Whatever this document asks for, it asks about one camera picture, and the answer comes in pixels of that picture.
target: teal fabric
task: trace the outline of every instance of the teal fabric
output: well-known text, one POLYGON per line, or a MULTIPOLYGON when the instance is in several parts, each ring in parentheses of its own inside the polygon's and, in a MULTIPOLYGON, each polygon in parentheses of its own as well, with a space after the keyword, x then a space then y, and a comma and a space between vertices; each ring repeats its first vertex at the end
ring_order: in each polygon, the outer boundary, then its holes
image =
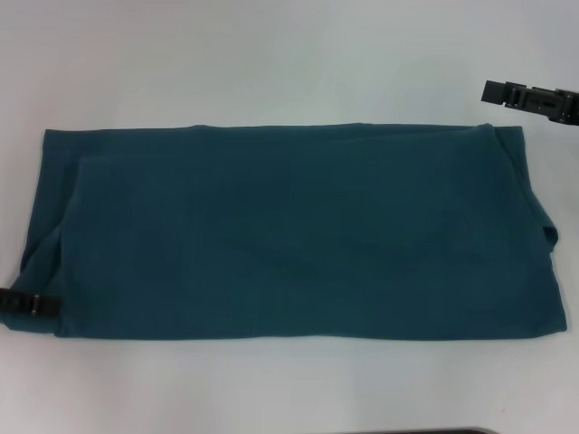
POLYGON ((47 131, 13 289, 62 337, 507 339, 566 329, 519 127, 47 131))

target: white surface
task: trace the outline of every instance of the white surface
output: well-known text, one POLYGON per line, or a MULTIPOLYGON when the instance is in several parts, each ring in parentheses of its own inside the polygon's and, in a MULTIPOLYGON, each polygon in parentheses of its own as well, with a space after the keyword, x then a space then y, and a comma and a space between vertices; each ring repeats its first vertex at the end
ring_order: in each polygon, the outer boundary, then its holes
POLYGON ((485 80, 579 90, 579 5, 0 0, 0 284, 45 128, 523 125, 557 224, 570 332, 522 342, 135 343, 0 328, 3 433, 329 433, 579 426, 579 127, 479 102, 485 80))

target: black clamp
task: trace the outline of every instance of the black clamp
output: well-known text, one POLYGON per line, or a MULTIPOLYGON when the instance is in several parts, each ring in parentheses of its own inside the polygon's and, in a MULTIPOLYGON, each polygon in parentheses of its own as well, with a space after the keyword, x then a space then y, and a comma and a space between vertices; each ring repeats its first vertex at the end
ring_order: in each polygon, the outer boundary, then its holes
POLYGON ((41 296, 0 288, 0 312, 28 316, 57 317, 61 312, 59 297, 41 296))
POLYGON ((560 124, 579 125, 578 92, 528 88, 524 84, 508 81, 487 81, 481 100, 547 116, 549 120, 560 124))

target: dark green cloth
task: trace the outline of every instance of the dark green cloth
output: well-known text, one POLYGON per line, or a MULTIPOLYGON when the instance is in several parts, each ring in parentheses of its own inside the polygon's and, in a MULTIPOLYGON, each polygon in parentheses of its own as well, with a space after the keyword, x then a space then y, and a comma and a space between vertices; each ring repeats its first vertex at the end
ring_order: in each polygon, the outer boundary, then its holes
POLYGON ((66 337, 566 329, 519 127, 47 131, 20 277, 66 337))

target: folded shirt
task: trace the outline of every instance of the folded shirt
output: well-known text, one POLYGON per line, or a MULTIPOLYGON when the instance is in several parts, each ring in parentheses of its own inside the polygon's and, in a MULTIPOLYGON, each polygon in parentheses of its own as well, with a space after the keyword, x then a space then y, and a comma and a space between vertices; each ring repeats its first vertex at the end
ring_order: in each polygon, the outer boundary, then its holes
POLYGON ((520 127, 45 134, 12 290, 61 337, 530 338, 566 329, 520 127))

